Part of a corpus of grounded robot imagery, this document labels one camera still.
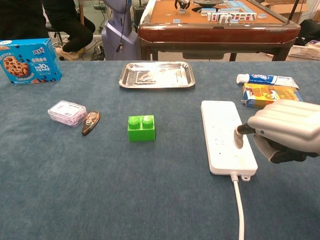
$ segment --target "person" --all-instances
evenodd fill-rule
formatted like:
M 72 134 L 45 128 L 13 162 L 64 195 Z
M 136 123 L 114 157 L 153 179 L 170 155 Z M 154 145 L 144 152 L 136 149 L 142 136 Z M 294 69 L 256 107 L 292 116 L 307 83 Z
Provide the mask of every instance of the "person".
M 91 43 L 95 25 L 86 17 L 81 24 L 74 0 L 42 0 L 42 4 L 51 26 L 69 35 L 69 41 L 55 52 L 68 60 L 79 58 L 77 51 Z
M 0 40 L 48 38 L 41 0 L 0 0 Z

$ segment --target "power strip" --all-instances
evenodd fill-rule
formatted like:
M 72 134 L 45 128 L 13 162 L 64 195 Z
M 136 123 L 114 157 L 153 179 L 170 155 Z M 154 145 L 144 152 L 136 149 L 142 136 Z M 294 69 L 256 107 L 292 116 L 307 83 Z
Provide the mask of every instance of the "power strip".
M 235 103 L 203 101 L 201 112 L 211 173 L 231 175 L 236 172 L 243 181 L 250 181 L 258 165 L 246 135 L 243 148 L 235 145 L 234 130 L 242 124 Z

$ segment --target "robotic hand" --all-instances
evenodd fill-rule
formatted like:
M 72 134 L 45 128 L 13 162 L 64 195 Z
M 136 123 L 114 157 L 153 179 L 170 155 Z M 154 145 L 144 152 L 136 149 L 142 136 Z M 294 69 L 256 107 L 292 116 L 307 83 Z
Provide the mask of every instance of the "robotic hand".
M 320 105 L 277 100 L 234 130 L 239 149 L 244 134 L 254 134 L 255 144 L 272 163 L 315 158 L 320 155 Z
M 178 9 L 177 3 L 179 2 L 180 8 L 188 9 L 190 7 L 190 0 L 175 0 L 175 9 Z

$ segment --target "toy building block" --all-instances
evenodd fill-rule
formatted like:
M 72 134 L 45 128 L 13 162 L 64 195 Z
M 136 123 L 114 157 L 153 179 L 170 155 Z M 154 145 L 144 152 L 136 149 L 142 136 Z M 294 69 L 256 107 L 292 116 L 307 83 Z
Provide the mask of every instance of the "toy building block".
M 129 116 L 128 135 L 130 142 L 156 140 L 155 117 L 153 115 Z

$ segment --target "clear plastic box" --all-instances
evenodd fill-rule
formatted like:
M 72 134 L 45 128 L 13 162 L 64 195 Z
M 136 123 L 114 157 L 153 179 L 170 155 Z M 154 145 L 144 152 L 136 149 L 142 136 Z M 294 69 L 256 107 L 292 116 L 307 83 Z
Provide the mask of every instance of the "clear plastic box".
M 61 100 L 48 110 L 53 121 L 72 127 L 78 126 L 88 115 L 85 106 Z

